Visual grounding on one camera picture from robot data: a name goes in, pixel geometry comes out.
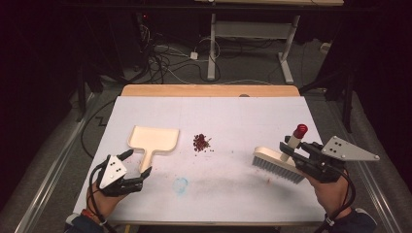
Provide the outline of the person's left hand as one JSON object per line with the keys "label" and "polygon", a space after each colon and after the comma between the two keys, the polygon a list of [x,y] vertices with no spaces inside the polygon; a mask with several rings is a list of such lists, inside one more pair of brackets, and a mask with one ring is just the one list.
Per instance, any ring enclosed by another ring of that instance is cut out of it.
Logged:
{"label": "person's left hand", "polygon": [[87,189],[86,193],[86,209],[98,217],[98,220],[103,222],[116,208],[117,204],[125,198],[125,195],[118,197],[105,196],[93,183]]}

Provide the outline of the pile of dark red crumbs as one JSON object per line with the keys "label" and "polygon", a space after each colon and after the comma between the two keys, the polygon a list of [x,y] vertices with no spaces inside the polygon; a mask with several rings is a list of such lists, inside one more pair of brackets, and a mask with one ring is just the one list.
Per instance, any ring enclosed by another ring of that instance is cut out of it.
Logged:
{"label": "pile of dark red crumbs", "polygon": [[197,134],[192,140],[193,149],[195,151],[205,151],[210,148],[211,138],[207,139],[204,134]]}

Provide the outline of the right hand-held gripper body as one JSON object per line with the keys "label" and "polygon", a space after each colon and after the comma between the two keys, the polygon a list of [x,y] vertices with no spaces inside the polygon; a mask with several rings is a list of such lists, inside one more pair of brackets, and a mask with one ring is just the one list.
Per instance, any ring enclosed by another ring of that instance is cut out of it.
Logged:
{"label": "right hand-held gripper body", "polygon": [[309,153],[294,161],[295,167],[320,183],[335,183],[342,176],[347,161],[379,161],[380,156],[333,136],[325,145],[307,143]]}

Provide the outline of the wooden table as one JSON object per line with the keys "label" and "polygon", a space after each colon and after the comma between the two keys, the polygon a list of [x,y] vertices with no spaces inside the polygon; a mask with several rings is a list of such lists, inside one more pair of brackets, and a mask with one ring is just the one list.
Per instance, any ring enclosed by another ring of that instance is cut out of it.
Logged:
{"label": "wooden table", "polygon": [[299,91],[290,85],[242,84],[128,84],[121,96],[154,97],[297,97]]}

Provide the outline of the person's right hand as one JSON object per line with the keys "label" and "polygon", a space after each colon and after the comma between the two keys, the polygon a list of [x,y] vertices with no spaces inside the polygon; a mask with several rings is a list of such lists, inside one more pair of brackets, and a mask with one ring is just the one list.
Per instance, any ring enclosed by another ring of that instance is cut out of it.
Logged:
{"label": "person's right hand", "polygon": [[340,219],[352,211],[350,207],[342,210],[348,191],[348,182],[343,177],[340,177],[336,183],[320,183],[307,174],[303,176],[314,187],[317,200],[328,217]]}

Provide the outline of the white desk frame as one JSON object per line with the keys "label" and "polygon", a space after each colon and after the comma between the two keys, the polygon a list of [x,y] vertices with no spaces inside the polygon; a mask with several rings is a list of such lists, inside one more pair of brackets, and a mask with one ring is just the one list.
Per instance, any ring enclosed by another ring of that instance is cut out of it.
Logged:
{"label": "white desk frame", "polygon": [[[222,7],[226,5],[252,7],[341,7],[343,0],[195,0],[196,2],[208,3],[211,7]],[[208,73],[207,80],[215,81],[217,75],[217,58],[220,55],[221,48],[216,41],[217,37],[221,38],[248,38],[248,39],[285,39],[284,50],[278,53],[278,60],[286,84],[293,84],[292,73],[288,64],[288,55],[292,46],[297,26],[299,24],[300,14],[294,14],[292,20],[288,23],[269,23],[269,22],[251,22],[244,21],[227,21],[217,20],[215,13],[211,14],[211,26],[209,55],[208,55]]]}

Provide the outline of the cream brush with red cap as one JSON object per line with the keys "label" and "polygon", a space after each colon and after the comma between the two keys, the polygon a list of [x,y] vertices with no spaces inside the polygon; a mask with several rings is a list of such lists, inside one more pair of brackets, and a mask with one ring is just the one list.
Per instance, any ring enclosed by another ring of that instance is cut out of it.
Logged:
{"label": "cream brush with red cap", "polygon": [[[298,124],[290,137],[286,137],[287,148],[294,151],[308,131],[305,124]],[[291,156],[285,152],[277,152],[265,147],[254,150],[253,165],[271,172],[293,183],[300,183],[304,177],[295,168]]]}

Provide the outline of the metal floor rail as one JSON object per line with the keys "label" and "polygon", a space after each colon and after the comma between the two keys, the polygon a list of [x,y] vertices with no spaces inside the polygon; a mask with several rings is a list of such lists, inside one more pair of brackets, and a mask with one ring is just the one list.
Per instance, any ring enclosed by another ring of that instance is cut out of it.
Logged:
{"label": "metal floor rail", "polygon": [[355,162],[353,167],[360,180],[358,203],[366,207],[378,221],[378,233],[407,233],[410,192],[389,159],[382,144],[367,120],[362,108],[355,107],[350,116],[349,132],[341,121],[340,105],[327,103],[338,132],[347,141],[381,157],[379,162]]}
{"label": "metal floor rail", "polygon": [[71,149],[99,98],[99,94],[90,93],[86,98],[86,111],[80,114],[80,109],[72,110],[42,145],[40,155],[31,164],[31,178],[26,179],[26,184],[34,184],[34,178],[41,180],[14,233],[34,231],[71,156]]}

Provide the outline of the white table cover sheet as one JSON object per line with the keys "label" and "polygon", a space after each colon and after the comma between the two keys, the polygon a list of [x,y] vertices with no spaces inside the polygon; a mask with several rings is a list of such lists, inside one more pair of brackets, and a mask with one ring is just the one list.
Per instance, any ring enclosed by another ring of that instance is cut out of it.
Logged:
{"label": "white table cover sheet", "polygon": [[[277,150],[304,123],[320,139],[302,97],[120,97],[93,162],[128,149],[135,125],[179,129],[173,151],[158,153],[143,188],[109,220],[140,224],[305,224],[323,219],[307,181],[292,183],[254,166],[256,147]],[[204,134],[211,147],[195,151]]]}

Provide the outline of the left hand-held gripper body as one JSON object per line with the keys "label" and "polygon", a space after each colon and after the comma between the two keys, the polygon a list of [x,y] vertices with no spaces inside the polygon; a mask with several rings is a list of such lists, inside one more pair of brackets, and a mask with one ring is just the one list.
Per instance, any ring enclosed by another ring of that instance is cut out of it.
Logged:
{"label": "left hand-held gripper body", "polygon": [[118,197],[143,188],[140,178],[126,179],[127,169],[123,165],[125,155],[109,155],[103,162],[96,181],[97,188],[109,197]]}

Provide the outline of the cream plastic dustpan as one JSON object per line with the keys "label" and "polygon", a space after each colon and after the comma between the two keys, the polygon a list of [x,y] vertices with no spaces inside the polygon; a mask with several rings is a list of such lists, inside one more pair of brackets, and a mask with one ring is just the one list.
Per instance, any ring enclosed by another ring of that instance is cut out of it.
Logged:
{"label": "cream plastic dustpan", "polygon": [[143,152],[139,172],[143,174],[147,169],[152,167],[153,156],[157,152],[172,151],[177,145],[179,134],[179,129],[135,125],[127,143],[132,149]]}

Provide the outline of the black metal stand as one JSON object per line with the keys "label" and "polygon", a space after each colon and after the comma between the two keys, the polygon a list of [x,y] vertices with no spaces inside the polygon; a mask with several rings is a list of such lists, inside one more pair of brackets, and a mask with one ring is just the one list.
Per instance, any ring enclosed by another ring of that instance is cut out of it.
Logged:
{"label": "black metal stand", "polygon": [[342,123],[351,133],[351,111],[354,86],[354,71],[351,64],[349,49],[350,40],[341,33],[337,33],[332,40],[326,59],[321,66],[317,78],[301,87],[298,91],[304,94],[316,88],[325,88],[327,101],[343,101]]}
{"label": "black metal stand", "polygon": [[77,122],[80,122],[86,113],[86,86],[92,93],[101,93],[103,91],[103,84],[100,81],[99,74],[88,65],[82,63],[77,69],[77,93],[79,113]]}

